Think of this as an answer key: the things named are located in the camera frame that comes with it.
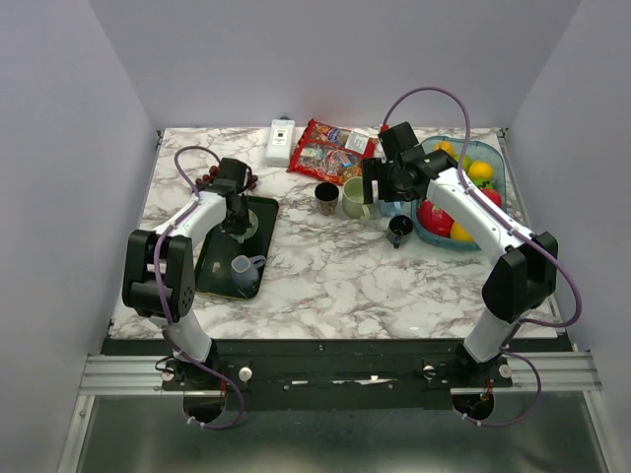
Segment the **light blue mug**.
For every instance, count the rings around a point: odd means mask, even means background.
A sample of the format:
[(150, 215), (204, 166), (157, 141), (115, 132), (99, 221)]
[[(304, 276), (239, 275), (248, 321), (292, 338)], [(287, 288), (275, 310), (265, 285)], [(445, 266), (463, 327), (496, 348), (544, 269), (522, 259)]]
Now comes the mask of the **light blue mug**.
[(380, 200), (378, 203), (378, 210), (382, 216), (392, 218), (398, 215), (408, 215), (410, 212), (410, 202), (386, 202)]

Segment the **light green mug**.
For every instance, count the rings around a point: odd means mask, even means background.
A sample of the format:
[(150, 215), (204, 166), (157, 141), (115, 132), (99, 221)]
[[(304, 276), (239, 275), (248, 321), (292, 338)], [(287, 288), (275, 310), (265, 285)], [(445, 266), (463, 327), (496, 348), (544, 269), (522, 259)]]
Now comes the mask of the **light green mug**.
[(342, 210), (351, 219), (369, 220), (371, 207), (364, 203), (363, 178), (349, 178), (342, 187)]

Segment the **green teal mug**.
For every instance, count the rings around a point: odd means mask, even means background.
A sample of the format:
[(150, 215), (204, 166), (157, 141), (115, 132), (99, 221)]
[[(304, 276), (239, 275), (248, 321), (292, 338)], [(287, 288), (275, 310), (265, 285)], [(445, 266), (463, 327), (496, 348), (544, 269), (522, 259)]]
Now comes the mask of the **green teal mug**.
[(248, 223), (246, 225), (245, 232), (242, 235), (230, 234), (230, 237), (238, 244), (243, 244), (246, 240), (252, 238), (258, 230), (258, 218), (256, 214), (249, 209), (248, 210)]

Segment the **brown striped mug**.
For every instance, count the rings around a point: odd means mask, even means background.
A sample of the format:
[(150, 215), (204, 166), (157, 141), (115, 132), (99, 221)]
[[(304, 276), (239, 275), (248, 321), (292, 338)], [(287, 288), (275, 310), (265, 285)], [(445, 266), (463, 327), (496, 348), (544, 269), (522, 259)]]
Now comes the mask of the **brown striped mug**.
[(315, 188), (317, 210), (324, 216), (332, 216), (336, 212), (339, 199), (339, 187), (330, 182), (322, 182)]

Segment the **dark blue mug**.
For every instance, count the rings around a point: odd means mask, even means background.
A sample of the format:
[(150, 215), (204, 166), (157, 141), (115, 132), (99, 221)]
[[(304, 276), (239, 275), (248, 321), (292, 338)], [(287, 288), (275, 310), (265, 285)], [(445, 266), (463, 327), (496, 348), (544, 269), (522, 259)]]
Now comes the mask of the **dark blue mug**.
[(405, 215), (397, 215), (388, 222), (386, 239), (394, 249), (399, 249), (406, 244), (413, 232), (413, 221)]

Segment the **grey blue mug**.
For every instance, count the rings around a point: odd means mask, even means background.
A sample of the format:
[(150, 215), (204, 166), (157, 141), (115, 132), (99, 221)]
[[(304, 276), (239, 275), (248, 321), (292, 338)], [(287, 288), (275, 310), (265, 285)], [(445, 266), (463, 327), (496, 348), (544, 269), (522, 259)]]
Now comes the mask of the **grey blue mug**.
[(236, 256), (231, 262), (231, 276), (236, 287), (246, 292), (254, 291), (260, 281), (259, 270), (265, 264), (266, 257), (263, 255)]

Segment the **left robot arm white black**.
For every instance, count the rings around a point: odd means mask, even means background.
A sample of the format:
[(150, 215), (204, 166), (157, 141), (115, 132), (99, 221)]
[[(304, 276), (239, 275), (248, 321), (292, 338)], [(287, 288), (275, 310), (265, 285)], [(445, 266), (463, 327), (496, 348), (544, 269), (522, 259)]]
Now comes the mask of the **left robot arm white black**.
[(247, 164), (225, 158), (216, 176), (194, 186), (186, 205), (171, 218), (128, 238), (122, 301), (162, 329), (174, 356), (187, 362), (185, 378), (198, 389), (217, 381), (219, 367), (213, 341), (192, 309), (193, 250), (213, 230), (242, 237), (252, 228), (245, 195), (251, 177)]

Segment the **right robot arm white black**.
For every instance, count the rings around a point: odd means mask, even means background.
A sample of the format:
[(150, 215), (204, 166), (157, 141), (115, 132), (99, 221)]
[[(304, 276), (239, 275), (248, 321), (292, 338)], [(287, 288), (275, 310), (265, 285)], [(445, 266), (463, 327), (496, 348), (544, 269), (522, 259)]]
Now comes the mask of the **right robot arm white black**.
[(535, 235), (511, 219), (457, 170), (444, 150), (427, 154), (407, 122), (379, 134), (385, 156), (362, 163), (364, 199), (426, 199), (460, 224), (493, 265), (482, 287), (485, 308), (461, 344), (454, 361), (456, 379), (467, 386), (489, 374), (518, 321), (538, 308), (556, 288), (556, 268), (542, 251), (558, 254), (558, 242), (545, 232)]

